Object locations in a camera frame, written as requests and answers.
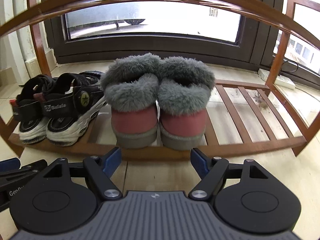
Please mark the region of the pink furry boot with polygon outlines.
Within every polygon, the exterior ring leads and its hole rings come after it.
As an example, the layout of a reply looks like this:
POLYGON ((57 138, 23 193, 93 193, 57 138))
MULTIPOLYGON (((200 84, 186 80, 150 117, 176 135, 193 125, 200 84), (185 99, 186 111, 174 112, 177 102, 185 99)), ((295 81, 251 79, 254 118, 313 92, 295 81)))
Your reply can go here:
POLYGON ((206 130, 206 106, 215 76, 201 61, 183 57, 162 60, 157 101, 165 147, 185 151, 199 146, 206 130))
POLYGON ((160 63, 151 53, 116 59, 101 77, 112 130, 122 148, 144 148, 157 138, 160 63))

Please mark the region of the left pink furry boot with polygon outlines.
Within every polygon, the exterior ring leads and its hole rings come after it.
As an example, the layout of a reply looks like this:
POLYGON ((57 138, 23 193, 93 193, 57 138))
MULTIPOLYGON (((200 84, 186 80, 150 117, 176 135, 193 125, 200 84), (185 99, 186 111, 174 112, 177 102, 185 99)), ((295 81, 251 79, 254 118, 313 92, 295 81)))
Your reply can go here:
POLYGON ((116 59, 101 77, 112 130, 122 148, 144 148, 157 138, 160 63, 151 53, 116 59))

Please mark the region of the black Balala sport sandal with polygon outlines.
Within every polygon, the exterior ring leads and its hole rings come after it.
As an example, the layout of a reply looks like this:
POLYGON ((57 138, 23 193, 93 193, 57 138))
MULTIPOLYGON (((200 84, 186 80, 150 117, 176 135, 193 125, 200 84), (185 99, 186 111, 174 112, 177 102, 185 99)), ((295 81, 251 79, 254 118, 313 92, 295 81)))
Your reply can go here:
POLYGON ((103 73, 88 70, 61 74, 53 87, 43 93, 44 116, 49 118, 47 139, 57 146, 72 146, 82 137, 89 123, 106 106, 100 87, 103 73))

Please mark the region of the white power strip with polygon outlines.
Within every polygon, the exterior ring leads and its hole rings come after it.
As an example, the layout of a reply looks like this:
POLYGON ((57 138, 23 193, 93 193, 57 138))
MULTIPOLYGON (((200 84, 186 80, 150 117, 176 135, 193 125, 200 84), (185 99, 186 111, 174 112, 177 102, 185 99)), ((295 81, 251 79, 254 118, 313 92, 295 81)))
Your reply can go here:
MULTIPOLYGON (((264 69, 259 69, 258 70, 258 76, 263 80, 263 81, 267 81, 267 78, 269 76, 270 72, 268 70, 264 70, 264 69)), ((282 76, 282 75, 278 75, 276 77, 276 80, 274 82, 275 85, 281 86, 281 87, 285 87, 291 90, 294 90, 296 88, 295 83, 289 79, 288 77, 282 76)))

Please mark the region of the right pink furry boot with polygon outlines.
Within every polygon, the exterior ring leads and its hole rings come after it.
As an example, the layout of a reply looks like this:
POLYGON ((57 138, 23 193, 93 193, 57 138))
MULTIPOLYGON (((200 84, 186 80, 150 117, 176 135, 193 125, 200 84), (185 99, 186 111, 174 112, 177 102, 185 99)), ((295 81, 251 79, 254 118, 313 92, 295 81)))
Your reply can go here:
POLYGON ((162 60, 157 101, 165 147, 185 151, 199 146, 206 130, 206 106, 215 76, 201 61, 183 57, 162 60))

